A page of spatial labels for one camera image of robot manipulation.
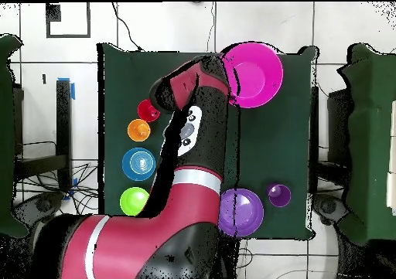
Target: floor tile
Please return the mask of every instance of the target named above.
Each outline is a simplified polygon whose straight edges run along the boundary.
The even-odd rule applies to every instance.
[[[306,279],[307,257],[254,255],[246,279]]]
[[[306,241],[301,240],[248,240],[253,254],[306,254]]]
[[[23,142],[56,141],[56,80],[70,78],[75,86],[71,100],[72,158],[97,158],[97,65],[22,65]],[[27,158],[47,155],[43,145],[29,146]]]
[[[309,257],[308,279],[336,279],[338,257]]]
[[[217,51],[246,41],[284,53],[312,45],[312,2],[218,2]]]
[[[316,235],[308,242],[309,254],[338,255],[338,241],[334,227],[323,225],[319,216],[313,211],[311,224]]]
[[[319,146],[329,146],[329,112],[327,99],[329,93],[346,87],[343,78],[337,73],[341,66],[316,66],[316,83],[319,88]],[[328,150],[319,149],[319,160],[327,160]]]
[[[0,35],[3,33],[19,36],[19,4],[0,4]],[[11,55],[10,60],[19,61],[19,50]]]
[[[396,5],[385,2],[316,2],[314,43],[320,63],[345,63],[348,46],[369,43],[389,53],[396,47]]]
[[[212,2],[118,3],[132,40],[146,51],[206,52],[213,25]],[[124,23],[118,23],[119,47],[136,50]],[[214,30],[209,51],[213,51]]]
[[[60,3],[61,22],[51,22],[59,34],[86,31],[85,3]],[[110,2],[90,3],[90,38],[46,38],[46,5],[22,4],[23,62],[97,62],[97,43],[117,42],[117,18]]]

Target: blue tape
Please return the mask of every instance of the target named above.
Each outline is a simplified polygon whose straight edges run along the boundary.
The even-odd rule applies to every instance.
[[[76,99],[76,93],[75,93],[75,89],[74,89],[74,83],[72,83],[70,85],[70,97],[75,100]]]
[[[78,183],[78,178],[74,178],[74,179],[73,179],[73,186],[72,186],[72,187],[76,187],[76,186],[77,186],[77,183]],[[70,190],[67,194],[70,195],[70,196],[73,196],[74,193],[75,193],[75,192],[74,192],[73,190]],[[69,199],[70,199],[69,196],[65,196],[65,197],[63,198],[63,201],[68,201]]]

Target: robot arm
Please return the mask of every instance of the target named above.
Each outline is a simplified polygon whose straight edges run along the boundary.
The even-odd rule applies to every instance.
[[[153,218],[52,219],[38,237],[32,279],[208,279],[217,248],[228,96],[215,56],[200,56],[157,81],[153,106],[173,112],[149,201],[165,198],[163,210]]]

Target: purple bowl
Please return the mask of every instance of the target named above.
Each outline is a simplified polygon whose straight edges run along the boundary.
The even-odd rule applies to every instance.
[[[276,207],[287,206],[292,199],[290,189],[275,182],[267,186],[267,195],[271,204]]]
[[[250,190],[228,189],[221,195],[219,229],[227,235],[235,237],[251,235],[261,225],[263,218],[264,209],[261,200]]]

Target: dark green table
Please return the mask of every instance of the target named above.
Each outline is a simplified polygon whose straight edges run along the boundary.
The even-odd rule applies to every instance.
[[[199,53],[123,52],[108,44],[104,51],[104,211],[122,215],[121,194],[132,186],[147,191],[153,176],[144,182],[128,179],[121,168],[125,152],[147,148],[158,161],[162,132],[170,116],[161,114],[150,123],[152,133],[143,142],[132,141],[128,124],[138,118],[138,103],[149,95],[160,77],[191,60]],[[249,237],[307,240],[306,228],[311,61],[315,47],[300,54],[279,55],[284,68],[282,87],[263,107],[241,110],[241,173],[239,188],[255,192],[263,203],[265,218]],[[236,179],[237,108],[230,106],[227,132],[225,179],[222,191],[233,188]],[[285,208],[275,208],[265,189],[270,182],[285,183],[292,200]]]
[[[352,45],[350,55],[341,73],[354,102],[348,119],[352,174],[346,204],[351,212],[339,227],[357,245],[396,240],[396,216],[386,205],[396,55],[375,53],[364,44]]]

